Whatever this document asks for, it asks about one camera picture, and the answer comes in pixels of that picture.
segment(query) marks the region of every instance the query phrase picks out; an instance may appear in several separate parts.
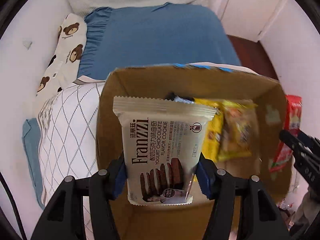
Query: white wall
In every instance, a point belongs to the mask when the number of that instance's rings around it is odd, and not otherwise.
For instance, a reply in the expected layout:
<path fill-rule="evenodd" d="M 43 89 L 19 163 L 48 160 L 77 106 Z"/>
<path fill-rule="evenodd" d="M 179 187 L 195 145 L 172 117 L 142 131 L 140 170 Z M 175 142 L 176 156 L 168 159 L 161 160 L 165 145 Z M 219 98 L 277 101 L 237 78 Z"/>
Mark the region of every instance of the white wall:
<path fill-rule="evenodd" d="M 0 40 L 0 170 L 17 203 L 28 238 L 42 210 L 36 200 L 22 146 L 22 125 L 25 119 L 32 117 L 32 102 L 54 53 L 58 27 L 70 12 L 67 0 L 28 0 Z M 23 40 L 33 42 L 29 50 L 22 45 Z M 2 187 L 0 206 L 19 232 Z"/>
<path fill-rule="evenodd" d="M 286 94 L 302 97 L 301 130 L 320 138 L 320 35 L 305 12 L 287 0 L 260 40 Z M 300 179 L 294 198 L 300 204 L 307 183 Z"/>

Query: white door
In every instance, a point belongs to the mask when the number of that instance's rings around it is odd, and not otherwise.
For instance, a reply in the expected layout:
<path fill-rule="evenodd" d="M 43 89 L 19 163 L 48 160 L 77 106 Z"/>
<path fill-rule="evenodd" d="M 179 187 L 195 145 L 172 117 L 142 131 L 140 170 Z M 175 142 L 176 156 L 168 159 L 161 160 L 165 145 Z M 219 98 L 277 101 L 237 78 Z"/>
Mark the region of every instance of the white door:
<path fill-rule="evenodd" d="M 281 0 L 229 0 L 222 15 L 226 34 L 258 41 Z"/>

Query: cartoon bear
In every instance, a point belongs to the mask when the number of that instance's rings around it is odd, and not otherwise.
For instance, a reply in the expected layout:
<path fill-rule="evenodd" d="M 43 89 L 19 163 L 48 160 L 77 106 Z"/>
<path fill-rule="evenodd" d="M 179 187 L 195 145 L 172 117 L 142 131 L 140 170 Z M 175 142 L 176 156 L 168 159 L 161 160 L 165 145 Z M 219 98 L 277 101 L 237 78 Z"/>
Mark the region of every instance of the cartoon bear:
<path fill-rule="evenodd" d="M 71 62 L 75 62 L 77 59 L 81 59 L 82 48 L 83 48 L 83 45 L 79 44 L 78 46 L 76 46 L 73 49 L 73 51 L 70 54 L 70 58 L 69 58 Z"/>
<path fill-rule="evenodd" d="M 60 38 L 61 32 L 62 32 L 62 27 L 60 26 L 60 27 L 59 27 L 59 31 L 58 31 L 58 42 L 59 42 L 59 38 Z"/>
<path fill-rule="evenodd" d="M 78 29 L 79 29 L 79 23 L 74 23 L 74 24 L 71 24 L 71 25 L 68 26 L 68 27 L 65 27 L 65 28 L 63 29 L 63 32 L 64 32 L 66 35 L 71 35 L 71 34 L 74 34 Z"/>
<path fill-rule="evenodd" d="M 41 79 L 41 82 L 40 82 L 40 85 L 39 85 L 39 88 L 38 88 L 38 92 L 40 92 L 42 89 L 44 89 L 45 85 L 47 84 L 47 82 L 49 81 L 49 77 L 43 77 Z"/>
<path fill-rule="evenodd" d="M 53 57 L 51 58 L 48 67 L 53 63 L 54 59 L 57 57 L 57 55 L 53 55 Z"/>

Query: black cable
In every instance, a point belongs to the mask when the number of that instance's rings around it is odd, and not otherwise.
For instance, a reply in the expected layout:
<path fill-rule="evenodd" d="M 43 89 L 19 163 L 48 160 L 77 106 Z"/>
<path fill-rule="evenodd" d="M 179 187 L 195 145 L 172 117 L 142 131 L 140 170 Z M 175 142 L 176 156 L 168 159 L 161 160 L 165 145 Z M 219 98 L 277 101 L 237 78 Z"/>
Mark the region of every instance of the black cable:
<path fill-rule="evenodd" d="M 14 215 L 16 216 L 16 220 L 17 220 L 17 223 L 18 223 L 18 226 L 19 226 L 19 230 L 20 230 L 22 239 L 23 240 L 27 240 L 26 233 L 24 232 L 24 229 L 23 229 L 23 225 L 22 225 L 22 222 L 21 222 L 21 218 L 20 218 L 20 215 L 19 215 L 19 211 L 18 211 L 17 205 L 16 205 L 16 203 L 15 203 L 15 201 L 13 199 L 11 191 L 10 191 L 7 183 L 5 182 L 4 177 L 2 176 L 1 172 L 0 172 L 0 181 L 1 181 L 2 186 L 4 187 L 4 190 L 6 191 L 6 193 L 8 195 L 8 198 L 9 198 L 10 202 L 11 202 L 11 205 L 12 205 L 12 208 L 13 208 L 13 212 L 14 212 Z"/>

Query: snack package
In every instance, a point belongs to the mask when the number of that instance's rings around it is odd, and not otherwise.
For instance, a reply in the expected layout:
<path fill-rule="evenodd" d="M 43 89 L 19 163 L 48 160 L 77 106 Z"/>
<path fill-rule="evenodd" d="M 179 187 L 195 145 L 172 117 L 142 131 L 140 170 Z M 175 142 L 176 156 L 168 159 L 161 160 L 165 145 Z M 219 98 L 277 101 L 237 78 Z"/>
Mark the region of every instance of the snack package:
<path fill-rule="evenodd" d="M 287 114 L 284 121 L 283 129 L 297 137 L 300 129 L 300 119 L 302 110 L 302 98 L 293 95 L 286 95 Z M 276 156 L 271 162 L 269 171 L 275 172 L 281 170 L 292 156 L 292 150 L 283 142 L 279 142 Z"/>
<path fill-rule="evenodd" d="M 114 97 L 122 126 L 128 200 L 135 205 L 191 203 L 207 122 L 217 109 L 163 99 Z"/>
<path fill-rule="evenodd" d="M 253 102 L 240 104 L 228 100 L 222 102 L 224 123 L 218 161 L 249 157 L 252 136 L 258 133 L 258 121 Z"/>
<path fill-rule="evenodd" d="M 221 109 L 221 103 L 208 99 L 194 98 L 196 104 L 203 104 Z M 214 118 L 208 122 L 201 151 L 206 159 L 217 162 L 217 155 L 220 147 L 221 132 L 223 126 L 223 112 L 217 110 Z"/>

